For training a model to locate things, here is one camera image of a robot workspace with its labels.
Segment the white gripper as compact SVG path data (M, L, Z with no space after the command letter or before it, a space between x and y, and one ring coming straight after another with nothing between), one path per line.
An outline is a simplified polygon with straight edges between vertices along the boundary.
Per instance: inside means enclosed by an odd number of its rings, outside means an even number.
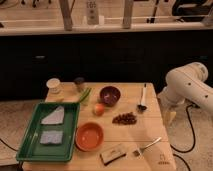
M174 118L176 117L176 112L174 111L175 106L165 96L160 98L160 102L161 102L162 113L163 114L168 113L166 115L165 125L169 126L174 120Z

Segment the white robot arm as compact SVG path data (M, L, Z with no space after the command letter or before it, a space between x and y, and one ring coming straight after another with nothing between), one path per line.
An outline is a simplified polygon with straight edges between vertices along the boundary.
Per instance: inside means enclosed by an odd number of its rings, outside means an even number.
M165 126L170 125L175 118L174 108L185 100L213 114L213 88L205 84L207 78L207 67L200 62L174 68L166 74L166 86L157 95Z

